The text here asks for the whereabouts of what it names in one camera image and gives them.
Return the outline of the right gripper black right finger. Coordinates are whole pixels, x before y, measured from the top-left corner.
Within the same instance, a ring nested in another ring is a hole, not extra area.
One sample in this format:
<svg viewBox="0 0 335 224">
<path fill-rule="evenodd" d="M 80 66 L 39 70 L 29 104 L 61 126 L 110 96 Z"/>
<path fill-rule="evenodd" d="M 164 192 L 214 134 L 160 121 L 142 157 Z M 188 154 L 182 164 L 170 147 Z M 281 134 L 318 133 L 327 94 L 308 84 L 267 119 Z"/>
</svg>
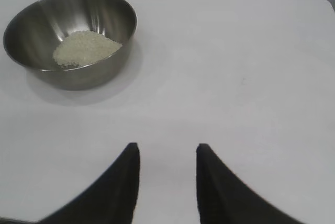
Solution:
<svg viewBox="0 0 335 224">
<path fill-rule="evenodd" d="M 200 223 L 300 223 L 241 181 L 205 143 L 196 149 Z"/>
</svg>

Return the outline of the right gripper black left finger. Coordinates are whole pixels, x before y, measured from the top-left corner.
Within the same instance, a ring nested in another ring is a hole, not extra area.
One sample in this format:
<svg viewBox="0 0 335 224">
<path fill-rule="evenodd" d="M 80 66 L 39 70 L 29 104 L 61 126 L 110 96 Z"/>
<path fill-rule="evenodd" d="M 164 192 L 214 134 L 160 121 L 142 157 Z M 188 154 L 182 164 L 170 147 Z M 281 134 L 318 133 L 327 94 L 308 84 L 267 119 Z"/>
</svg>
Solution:
<svg viewBox="0 0 335 224">
<path fill-rule="evenodd" d="M 39 223 L 132 223 L 140 179 L 140 152 L 129 143 L 83 193 Z"/>
</svg>

